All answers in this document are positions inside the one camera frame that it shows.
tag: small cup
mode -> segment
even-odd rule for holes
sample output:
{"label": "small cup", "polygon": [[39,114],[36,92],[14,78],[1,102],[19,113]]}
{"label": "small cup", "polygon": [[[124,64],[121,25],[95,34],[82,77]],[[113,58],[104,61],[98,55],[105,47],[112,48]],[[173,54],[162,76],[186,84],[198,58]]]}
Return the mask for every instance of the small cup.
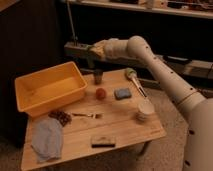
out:
{"label": "small cup", "polygon": [[102,76],[103,76],[103,70],[101,69],[95,69],[94,70],[94,83],[97,84],[101,84],[102,82]]}
{"label": "small cup", "polygon": [[139,120],[145,121],[153,113],[155,113],[155,108],[148,98],[139,101],[137,116]]}

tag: white cup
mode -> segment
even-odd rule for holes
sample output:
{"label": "white cup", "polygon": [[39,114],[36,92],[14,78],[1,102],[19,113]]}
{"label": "white cup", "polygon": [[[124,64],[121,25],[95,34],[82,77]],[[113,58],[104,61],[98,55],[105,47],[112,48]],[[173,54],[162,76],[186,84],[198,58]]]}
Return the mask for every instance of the white cup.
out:
{"label": "white cup", "polygon": [[138,103],[138,119],[145,121],[150,115],[155,113],[155,108],[148,98],[144,98]]}

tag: fork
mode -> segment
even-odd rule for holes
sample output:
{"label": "fork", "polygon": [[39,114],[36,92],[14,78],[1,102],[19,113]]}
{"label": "fork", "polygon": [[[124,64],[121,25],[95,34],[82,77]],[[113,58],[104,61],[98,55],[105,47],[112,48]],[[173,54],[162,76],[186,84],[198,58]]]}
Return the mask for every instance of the fork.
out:
{"label": "fork", "polygon": [[85,113],[71,113],[73,116],[86,116],[91,117],[93,119],[98,119],[102,117],[102,113],[91,113],[91,114],[85,114]]}

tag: brown cup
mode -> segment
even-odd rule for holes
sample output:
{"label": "brown cup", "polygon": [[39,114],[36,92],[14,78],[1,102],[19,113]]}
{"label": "brown cup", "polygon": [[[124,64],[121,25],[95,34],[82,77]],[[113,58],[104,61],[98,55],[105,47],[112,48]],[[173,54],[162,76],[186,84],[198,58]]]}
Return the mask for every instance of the brown cup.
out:
{"label": "brown cup", "polygon": [[94,73],[93,73],[93,76],[94,76],[94,83],[96,85],[97,84],[101,84],[101,82],[102,82],[102,76],[103,76],[103,70],[101,70],[101,69],[95,69]]}

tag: floor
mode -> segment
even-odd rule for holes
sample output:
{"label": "floor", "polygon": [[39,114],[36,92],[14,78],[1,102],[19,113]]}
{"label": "floor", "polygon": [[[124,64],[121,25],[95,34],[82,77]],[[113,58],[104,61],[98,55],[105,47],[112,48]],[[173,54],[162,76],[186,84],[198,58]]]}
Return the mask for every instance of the floor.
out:
{"label": "floor", "polygon": [[[151,142],[147,152],[137,157],[143,144],[77,159],[47,168],[57,171],[181,171],[187,123],[163,91],[145,89],[155,106],[167,136]],[[0,138],[0,170],[21,170],[22,149]]]}

